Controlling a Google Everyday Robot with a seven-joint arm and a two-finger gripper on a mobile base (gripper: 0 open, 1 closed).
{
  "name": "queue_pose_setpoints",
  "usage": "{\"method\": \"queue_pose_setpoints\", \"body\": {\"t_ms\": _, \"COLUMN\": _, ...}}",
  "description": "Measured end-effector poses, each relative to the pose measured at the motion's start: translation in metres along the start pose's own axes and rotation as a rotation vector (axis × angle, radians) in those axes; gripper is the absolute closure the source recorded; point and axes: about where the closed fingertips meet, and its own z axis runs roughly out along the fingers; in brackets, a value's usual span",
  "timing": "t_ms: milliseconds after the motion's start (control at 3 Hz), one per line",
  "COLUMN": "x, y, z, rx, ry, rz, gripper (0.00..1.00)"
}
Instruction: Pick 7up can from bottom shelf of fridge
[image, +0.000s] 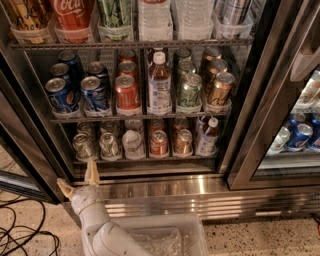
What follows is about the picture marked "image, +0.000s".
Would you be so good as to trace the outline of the white cloth-covered gripper body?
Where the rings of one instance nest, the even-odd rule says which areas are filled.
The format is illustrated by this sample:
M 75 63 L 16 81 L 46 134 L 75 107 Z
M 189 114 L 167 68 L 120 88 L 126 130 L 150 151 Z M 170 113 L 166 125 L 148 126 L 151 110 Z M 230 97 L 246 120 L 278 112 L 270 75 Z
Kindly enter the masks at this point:
M 93 185 L 72 190 L 71 206 L 79 217 L 83 230 L 99 230 L 110 221 L 101 190 Z

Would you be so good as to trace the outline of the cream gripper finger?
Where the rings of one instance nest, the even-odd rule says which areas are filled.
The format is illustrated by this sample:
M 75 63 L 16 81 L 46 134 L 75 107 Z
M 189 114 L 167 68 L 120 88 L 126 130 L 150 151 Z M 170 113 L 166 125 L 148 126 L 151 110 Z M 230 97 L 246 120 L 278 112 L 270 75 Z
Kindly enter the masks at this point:
M 67 197 L 69 200 L 72 199 L 75 188 L 69 185 L 64 179 L 58 178 L 57 185 L 59 186 L 60 190 L 62 191 L 63 195 Z
M 85 172 L 84 181 L 89 185 L 98 187 L 100 184 L 100 176 L 97 169 L 96 161 L 90 158 L 87 162 L 87 169 Z

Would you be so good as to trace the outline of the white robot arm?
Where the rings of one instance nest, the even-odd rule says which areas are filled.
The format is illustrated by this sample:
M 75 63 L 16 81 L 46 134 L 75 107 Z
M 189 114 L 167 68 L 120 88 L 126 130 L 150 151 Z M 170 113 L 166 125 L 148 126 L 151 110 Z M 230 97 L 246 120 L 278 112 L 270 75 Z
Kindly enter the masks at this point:
M 84 182 L 83 186 L 75 188 L 64 179 L 57 179 L 57 185 L 80 219 L 85 256 L 152 256 L 111 220 L 99 189 L 100 177 L 93 158 L 87 162 Z

